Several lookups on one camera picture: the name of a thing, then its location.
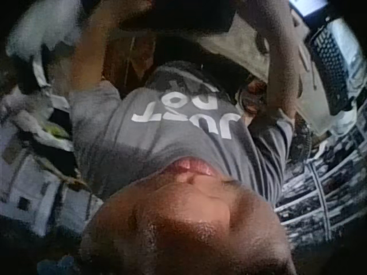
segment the skin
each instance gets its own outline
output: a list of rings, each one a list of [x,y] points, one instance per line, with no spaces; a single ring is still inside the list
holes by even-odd
[[[108,31],[149,8],[104,1],[73,58],[74,89],[101,79]],[[270,45],[268,109],[295,116],[297,43],[285,0],[243,0],[240,15]],[[132,183],[105,202],[80,246],[88,274],[295,274],[288,241],[271,206],[230,177],[190,169]]]

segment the sleeve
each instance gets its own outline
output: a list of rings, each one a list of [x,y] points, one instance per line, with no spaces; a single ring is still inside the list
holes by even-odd
[[[294,121],[278,109],[257,116],[248,129],[260,159],[264,184],[267,184],[263,195],[275,205],[282,192]]]
[[[121,99],[110,82],[102,81],[93,89],[71,92],[69,102],[74,155],[83,179],[93,182],[92,162],[102,157],[98,148]]]

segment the gray t-shirt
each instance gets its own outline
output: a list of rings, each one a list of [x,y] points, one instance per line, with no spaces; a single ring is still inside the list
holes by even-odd
[[[214,85],[170,66],[122,101],[108,81],[70,101],[77,163],[101,199],[186,156],[279,199],[293,131],[281,110],[247,128]]]

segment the lips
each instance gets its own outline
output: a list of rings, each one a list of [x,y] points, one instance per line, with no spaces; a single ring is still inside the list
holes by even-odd
[[[174,173],[194,172],[206,176],[217,176],[218,172],[201,159],[187,157],[177,160],[167,167],[165,171]]]

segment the person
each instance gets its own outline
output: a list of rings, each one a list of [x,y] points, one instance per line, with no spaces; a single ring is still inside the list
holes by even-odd
[[[101,80],[108,32],[149,9],[105,0],[73,57],[75,155],[104,205],[80,245],[83,268],[113,274],[295,274],[273,207],[298,93],[286,0],[238,0],[270,45],[267,110],[249,127],[225,93],[185,62],[159,67],[121,101]]]

